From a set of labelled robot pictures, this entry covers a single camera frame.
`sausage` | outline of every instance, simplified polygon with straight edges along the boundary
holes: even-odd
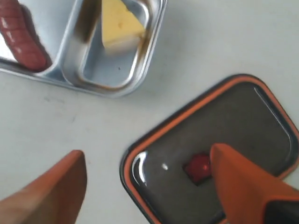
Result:
[[[17,62],[34,71],[46,68],[47,59],[28,31],[18,0],[0,0],[0,32]]]

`red button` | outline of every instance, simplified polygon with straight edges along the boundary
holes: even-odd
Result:
[[[208,154],[196,154],[183,166],[191,181],[198,185],[211,177],[211,163]]]

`metal tray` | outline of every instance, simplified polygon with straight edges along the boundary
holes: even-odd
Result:
[[[299,162],[299,132],[259,79],[233,76],[133,144],[121,162],[127,192],[155,224],[227,223],[213,179],[194,184],[184,165],[227,143],[280,178]]]
[[[26,70],[0,35],[0,71],[107,97],[128,94],[144,80],[167,4],[123,0],[145,26],[146,35],[136,49],[107,56],[101,41],[101,0],[19,2],[30,11],[52,65],[38,73]]]

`cheese wedge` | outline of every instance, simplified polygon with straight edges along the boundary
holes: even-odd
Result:
[[[102,41],[106,50],[132,48],[144,33],[143,25],[121,0],[102,0]]]

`white table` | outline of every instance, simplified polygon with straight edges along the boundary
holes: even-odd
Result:
[[[78,224],[146,224],[121,185],[126,148],[228,75],[261,78],[299,127],[298,0],[169,0],[144,84],[105,99],[0,74],[0,199],[72,149],[86,154]],[[299,172],[287,181],[299,187]]]

